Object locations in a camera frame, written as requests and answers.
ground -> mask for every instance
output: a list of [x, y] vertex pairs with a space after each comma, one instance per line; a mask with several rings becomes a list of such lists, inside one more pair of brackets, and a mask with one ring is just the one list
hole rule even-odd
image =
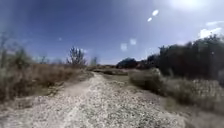
[[125, 76], [94, 77], [0, 113], [0, 128], [223, 128], [223, 117], [179, 106], [132, 86]]

dirt path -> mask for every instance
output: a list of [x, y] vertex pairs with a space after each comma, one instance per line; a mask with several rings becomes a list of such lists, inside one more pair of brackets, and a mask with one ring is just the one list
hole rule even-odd
[[2, 128], [185, 128], [185, 118], [98, 74], [40, 105], [0, 117]]

blue sky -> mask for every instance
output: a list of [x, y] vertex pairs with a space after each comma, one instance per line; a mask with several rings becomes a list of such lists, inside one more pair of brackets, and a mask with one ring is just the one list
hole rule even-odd
[[146, 58], [158, 47], [221, 34], [223, 0], [0, 0], [0, 30], [34, 56], [72, 46], [101, 63]]

dry grass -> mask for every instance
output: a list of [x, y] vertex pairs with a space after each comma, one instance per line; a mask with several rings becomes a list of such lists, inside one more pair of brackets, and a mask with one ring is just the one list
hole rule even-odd
[[33, 64], [24, 70], [0, 70], [0, 101], [35, 94], [74, 75], [75, 70], [50, 64]]
[[180, 104], [224, 114], [224, 90], [216, 81], [165, 78], [150, 71], [132, 73], [129, 79], [138, 87], [172, 97]]

sun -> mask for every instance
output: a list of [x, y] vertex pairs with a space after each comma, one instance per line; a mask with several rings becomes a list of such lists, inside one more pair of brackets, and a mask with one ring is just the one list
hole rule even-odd
[[197, 10], [201, 9], [206, 0], [169, 0], [171, 7], [178, 10]]

